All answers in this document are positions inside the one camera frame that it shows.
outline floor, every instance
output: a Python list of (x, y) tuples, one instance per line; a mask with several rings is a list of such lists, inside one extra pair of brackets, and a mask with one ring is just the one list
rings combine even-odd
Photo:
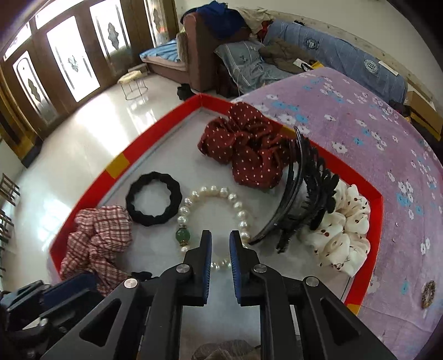
[(51, 281), (48, 248), (76, 202), (116, 155), (181, 103), (174, 81), (149, 75), (145, 82), (149, 91), (138, 100), (126, 101), (115, 85), (86, 103), (45, 140), (18, 179), (17, 205), (3, 207), (15, 225), (2, 254), (5, 290)]

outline cardboard box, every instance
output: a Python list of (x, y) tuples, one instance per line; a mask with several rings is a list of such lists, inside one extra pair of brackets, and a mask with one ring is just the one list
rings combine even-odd
[(408, 91), (405, 105), (411, 107), (411, 118), (424, 126), (437, 140), (441, 138), (443, 117), (415, 91)]

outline triangular cutout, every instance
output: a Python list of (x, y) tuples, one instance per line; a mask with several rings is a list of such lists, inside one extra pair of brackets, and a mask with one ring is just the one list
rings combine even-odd
[(358, 331), (349, 323), (348, 319), (340, 313), (334, 304), (325, 297), (320, 300), (320, 303), (336, 345), (343, 345), (358, 337)]
[(120, 309), (121, 301), (116, 299), (98, 314), (79, 334), (80, 338), (97, 346), (103, 347), (108, 340), (112, 325)]

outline floral tablecloth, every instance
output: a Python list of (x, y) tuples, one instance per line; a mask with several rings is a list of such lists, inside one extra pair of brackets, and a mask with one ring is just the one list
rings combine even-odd
[[(413, 359), (443, 314), (443, 169), (401, 115), (329, 68), (236, 99), (296, 125), (365, 177), (384, 198), (377, 263), (358, 317), (397, 356)], [(421, 308), (424, 285), (435, 299)]]

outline green bead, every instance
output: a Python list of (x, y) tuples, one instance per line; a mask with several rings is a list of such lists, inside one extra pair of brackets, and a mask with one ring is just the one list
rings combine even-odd
[(180, 245), (183, 246), (183, 245), (188, 244), (188, 241), (191, 238), (191, 235), (190, 235), (188, 229), (186, 229), (185, 227), (182, 227), (182, 228), (178, 229), (177, 232), (175, 233), (175, 238), (180, 243)]

